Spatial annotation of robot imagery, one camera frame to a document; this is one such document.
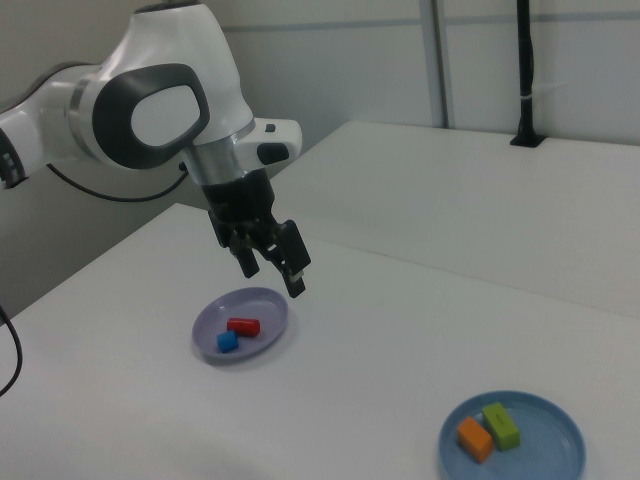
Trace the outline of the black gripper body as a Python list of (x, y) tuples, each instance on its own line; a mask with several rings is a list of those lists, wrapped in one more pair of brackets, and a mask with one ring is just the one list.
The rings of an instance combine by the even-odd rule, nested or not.
[(271, 211), (275, 194), (264, 169), (253, 170), (230, 182), (204, 185), (201, 190), (216, 232), (231, 231), (237, 225), (270, 232), (278, 225)]

